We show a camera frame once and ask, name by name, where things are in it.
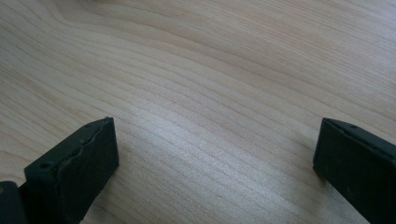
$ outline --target light wood surface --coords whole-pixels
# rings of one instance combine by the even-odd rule
[[[2,0],[0,180],[115,119],[82,223],[365,223],[312,170],[323,117],[396,143],[396,4]]]

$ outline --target wooden table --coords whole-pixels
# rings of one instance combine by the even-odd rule
[[[387,0],[3,0],[0,180],[110,116],[82,223],[364,223],[312,158],[323,117],[396,143],[395,55]]]

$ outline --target black object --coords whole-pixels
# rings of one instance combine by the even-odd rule
[[[371,223],[396,223],[396,146],[363,129],[323,119],[314,170]]]
[[[18,191],[0,183],[0,223],[79,223],[118,166],[114,120],[89,123],[27,166]]]

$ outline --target wood grain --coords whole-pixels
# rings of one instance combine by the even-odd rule
[[[365,223],[312,170],[321,119],[396,143],[396,5],[2,0],[0,180],[114,117],[82,223]]]

